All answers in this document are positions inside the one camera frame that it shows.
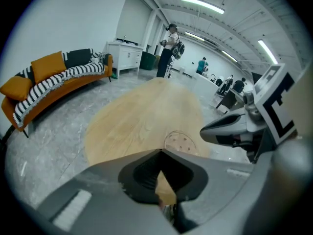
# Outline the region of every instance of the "oval wooden tabletop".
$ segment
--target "oval wooden tabletop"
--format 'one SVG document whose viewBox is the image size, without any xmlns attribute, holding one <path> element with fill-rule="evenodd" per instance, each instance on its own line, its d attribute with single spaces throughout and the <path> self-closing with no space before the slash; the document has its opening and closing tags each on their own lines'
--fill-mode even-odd
<svg viewBox="0 0 313 235">
<path fill-rule="evenodd" d="M 94 165 L 164 148 L 166 136 L 181 131 L 195 144 L 192 153 L 208 157 L 208 145 L 199 135 L 203 126 L 194 94 L 165 78 L 154 78 L 110 102 L 92 118 L 85 153 L 89 165 Z"/>
</svg>

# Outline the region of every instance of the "orange sofa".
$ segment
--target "orange sofa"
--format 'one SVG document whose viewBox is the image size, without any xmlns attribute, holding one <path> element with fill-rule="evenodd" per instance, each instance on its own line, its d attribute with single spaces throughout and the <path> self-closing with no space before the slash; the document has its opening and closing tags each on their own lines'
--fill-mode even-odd
<svg viewBox="0 0 313 235">
<path fill-rule="evenodd" d="M 2 101 L 2 110 L 6 117 L 9 119 L 9 121 L 12 123 L 12 125 L 19 130 L 20 132 L 26 132 L 24 131 L 24 128 L 47 106 L 52 104 L 54 101 L 58 100 L 59 98 L 63 97 L 64 95 L 68 94 L 69 92 L 86 85 L 88 83 L 91 83 L 93 81 L 96 81 L 98 79 L 108 77 L 110 79 L 110 76 L 112 76 L 112 64 L 113 64 L 113 57 L 112 55 L 108 56 L 108 65 L 104 66 L 104 73 L 103 75 L 88 75 L 88 76 L 82 76 L 79 78 L 72 78 L 70 80 L 67 80 L 64 82 L 64 84 L 51 91 L 49 94 L 46 95 L 31 111 L 25 116 L 23 120 L 23 126 L 18 127 L 13 119 L 13 113 L 15 110 L 15 106 L 17 105 L 18 101 L 13 100 L 9 97 L 5 97 Z"/>
</svg>

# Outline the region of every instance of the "gray tile floor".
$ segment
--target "gray tile floor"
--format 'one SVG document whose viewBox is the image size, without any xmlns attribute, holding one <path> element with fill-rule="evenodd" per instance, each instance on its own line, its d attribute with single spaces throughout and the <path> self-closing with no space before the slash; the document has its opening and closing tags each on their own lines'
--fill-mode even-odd
<svg viewBox="0 0 313 235">
<path fill-rule="evenodd" d="M 14 131 L 8 140 L 5 173 L 16 196 L 36 208 L 58 186 L 88 167 L 84 157 L 84 135 L 92 116 L 122 94 L 156 77 L 156 70 L 127 70 L 118 80 L 108 78 L 86 85 L 51 105 L 32 123 L 27 139 Z M 193 78 L 173 72 L 175 83 L 192 89 Z M 215 109 L 216 97 L 207 100 L 197 95 L 204 116 L 203 125 L 217 119 L 222 112 Z M 208 144 L 211 158 L 248 163 L 240 148 Z"/>
</svg>

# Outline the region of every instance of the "fluorescent light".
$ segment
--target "fluorescent light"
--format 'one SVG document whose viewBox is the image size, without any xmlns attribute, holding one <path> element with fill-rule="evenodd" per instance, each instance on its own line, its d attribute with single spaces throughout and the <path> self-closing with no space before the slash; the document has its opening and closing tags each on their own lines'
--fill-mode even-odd
<svg viewBox="0 0 313 235">
<path fill-rule="evenodd" d="M 186 34 L 189 35 L 189 36 L 191 36 L 191 37 L 197 38 L 197 39 L 199 39 L 199 40 L 201 40 L 201 41 L 204 41 L 203 38 L 198 37 L 198 36 L 196 36 L 196 35 L 194 35 L 194 34 L 191 34 L 191 33 L 187 32 L 187 31 L 186 31 Z"/>
<path fill-rule="evenodd" d="M 214 10 L 220 14 L 224 14 L 225 10 L 211 4 L 211 3 L 208 3 L 208 2 L 204 2 L 202 0 L 182 0 L 182 1 L 186 1 L 186 2 L 192 2 L 192 3 L 195 3 L 195 4 L 198 4 L 198 5 L 201 5 L 201 6 L 204 6 L 206 8 L 209 8 L 211 10 Z"/>
<path fill-rule="evenodd" d="M 226 56 L 228 56 L 228 57 L 230 57 L 232 60 L 234 60 L 236 63 L 238 63 L 238 61 L 237 61 L 235 58 L 233 58 L 231 55 L 229 55 L 227 52 L 225 52 L 225 51 L 223 51 L 223 50 L 222 50 L 222 52 L 223 52 Z"/>
<path fill-rule="evenodd" d="M 266 51 L 266 53 L 269 55 L 269 57 L 271 58 L 271 60 L 273 61 L 274 64 L 278 64 L 276 58 L 274 57 L 273 53 L 269 50 L 269 48 L 266 46 L 266 44 L 263 42 L 262 39 L 260 39 L 259 44 L 263 47 L 263 49 Z"/>
</svg>

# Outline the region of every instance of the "white ceiling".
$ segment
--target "white ceiling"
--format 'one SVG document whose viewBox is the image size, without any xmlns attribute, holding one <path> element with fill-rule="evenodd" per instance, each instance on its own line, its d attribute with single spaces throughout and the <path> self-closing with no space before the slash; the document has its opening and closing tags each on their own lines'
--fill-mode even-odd
<svg viewBox="0 0 313 235">
<path fill-rule="evenodd" d="M 296 13 L 285 0 L 204 0 L 225 10 L 223 15 L 181 0 L 156 0 L 170 23 L 214 42 L 244 70 L 264 73 L 271 59 L 258 44 L 263 39 L 278 62 L 300 73 L 312 43 Z"/>
</svg>

